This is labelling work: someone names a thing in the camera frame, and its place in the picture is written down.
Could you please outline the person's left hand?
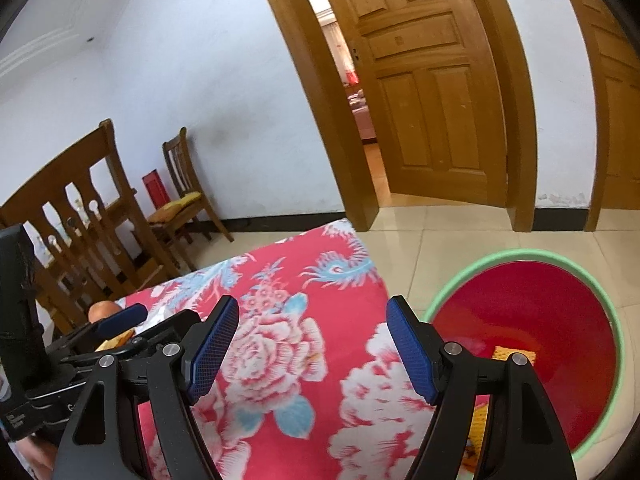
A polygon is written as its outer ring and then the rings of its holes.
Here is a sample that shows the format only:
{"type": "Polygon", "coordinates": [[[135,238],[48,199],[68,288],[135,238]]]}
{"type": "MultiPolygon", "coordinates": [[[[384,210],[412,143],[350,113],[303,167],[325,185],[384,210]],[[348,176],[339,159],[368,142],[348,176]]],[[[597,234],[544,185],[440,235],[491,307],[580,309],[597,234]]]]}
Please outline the person's left hand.
{"type": "Polygon", "coordinates": [[[37,437],[27,437],[17,442],[17,447],[26,458],[38,480],[51,480],[58,448],[37,437]]]}

